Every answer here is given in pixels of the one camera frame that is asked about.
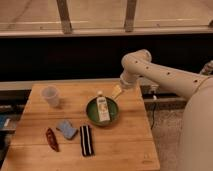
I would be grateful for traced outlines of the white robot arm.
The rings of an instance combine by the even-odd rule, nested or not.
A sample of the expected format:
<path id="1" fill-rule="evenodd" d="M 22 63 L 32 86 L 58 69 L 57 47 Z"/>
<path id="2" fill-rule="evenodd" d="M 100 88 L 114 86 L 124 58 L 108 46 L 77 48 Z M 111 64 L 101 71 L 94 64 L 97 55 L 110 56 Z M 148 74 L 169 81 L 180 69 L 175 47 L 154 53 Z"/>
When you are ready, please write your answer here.
<path id="1" fill-rule="evenodd" d="M 137 79 L 144 76 L 185 98 L 177 171 L 213 171 L 213 76 L 157 65 L 151 60 L 146 49 L 126 54 L 112 97 L 133 88 Z"/>

